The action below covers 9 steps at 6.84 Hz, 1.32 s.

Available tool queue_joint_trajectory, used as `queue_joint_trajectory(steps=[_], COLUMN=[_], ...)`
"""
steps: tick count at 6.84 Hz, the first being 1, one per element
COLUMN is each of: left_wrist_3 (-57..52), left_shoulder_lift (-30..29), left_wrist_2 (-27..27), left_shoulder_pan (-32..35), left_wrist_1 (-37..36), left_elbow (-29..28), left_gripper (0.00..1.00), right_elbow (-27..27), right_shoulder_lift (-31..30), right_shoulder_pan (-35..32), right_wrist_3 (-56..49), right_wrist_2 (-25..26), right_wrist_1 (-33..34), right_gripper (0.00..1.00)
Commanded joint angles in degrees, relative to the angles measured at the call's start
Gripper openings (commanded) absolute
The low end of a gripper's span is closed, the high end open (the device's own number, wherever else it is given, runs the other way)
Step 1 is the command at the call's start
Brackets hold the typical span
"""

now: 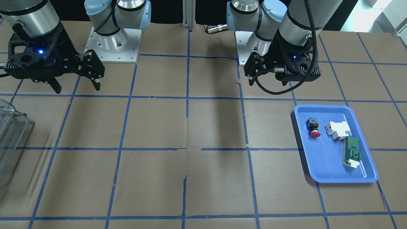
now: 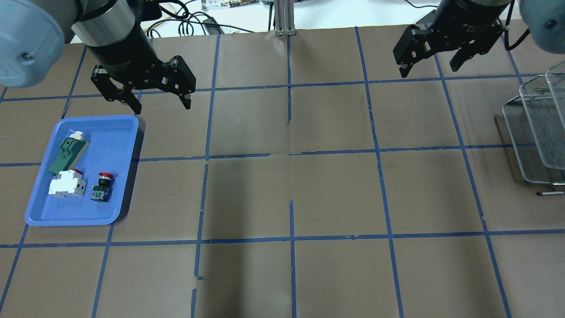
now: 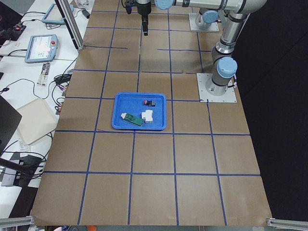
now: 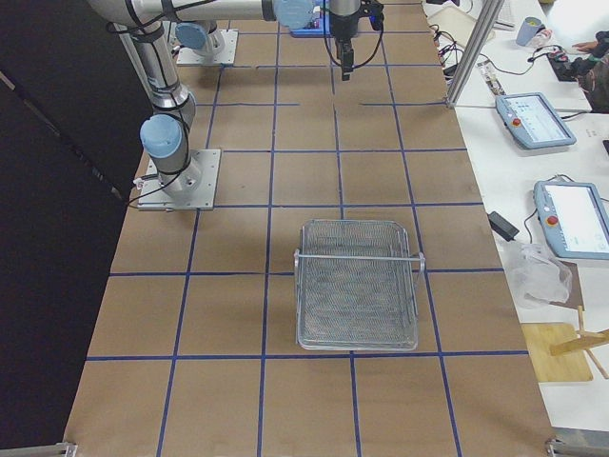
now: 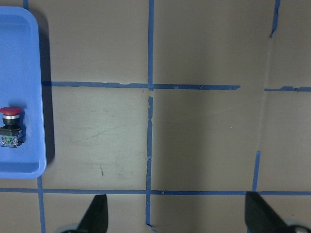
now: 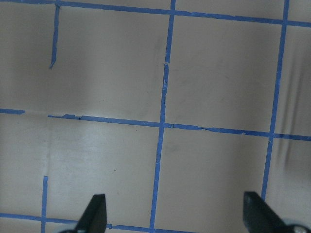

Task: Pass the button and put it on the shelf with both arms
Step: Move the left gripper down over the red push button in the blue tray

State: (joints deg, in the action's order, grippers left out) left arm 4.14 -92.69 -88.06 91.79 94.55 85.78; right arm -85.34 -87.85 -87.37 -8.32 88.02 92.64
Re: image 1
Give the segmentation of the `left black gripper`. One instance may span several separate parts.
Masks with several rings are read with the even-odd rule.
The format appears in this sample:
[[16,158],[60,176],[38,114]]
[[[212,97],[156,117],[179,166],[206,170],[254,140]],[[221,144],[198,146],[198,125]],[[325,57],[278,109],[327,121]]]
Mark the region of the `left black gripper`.
[[321,71],[317,60],[311,66],[310,55],[313,47],[312,35],[306,36],[305,45],[293,45],[277,31],[266,55],[252,52],[246,61],[243,68],[249,85],[252,86],[260,75],[270,73],[270,71],[276,74],[276,79],[284,86],[289,81],[301,81],[308,70],[310,70],[310,75],[305,81],[317,80],[321,76]]

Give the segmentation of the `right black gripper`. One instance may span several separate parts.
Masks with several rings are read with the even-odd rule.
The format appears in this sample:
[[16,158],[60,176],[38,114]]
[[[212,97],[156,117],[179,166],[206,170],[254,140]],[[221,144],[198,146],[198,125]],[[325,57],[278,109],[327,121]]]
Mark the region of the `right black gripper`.
[[30,37],[22,23],[12,26],[14,34],[9,41],[8,61],[4,70],[16,79],[31,79],[52,87],[60,94],[62,86],[57,77],[67,73],[88,78],[99,91],[100,79],[106,68],[93,49],[79,54],[62,23],[50,32]]

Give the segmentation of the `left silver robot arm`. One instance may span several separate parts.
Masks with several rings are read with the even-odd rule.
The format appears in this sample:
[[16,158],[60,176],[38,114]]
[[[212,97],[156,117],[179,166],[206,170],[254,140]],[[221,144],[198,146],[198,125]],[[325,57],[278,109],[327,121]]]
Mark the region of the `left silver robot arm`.
[[252,43],[245,76],[252,86],[261,74],[274,73],[288,82],[312,82],[321,76],[317,61],[311,64],[314,41],[342,1],[231,0],[227,3],[227,26],[231,31],[251,32]]

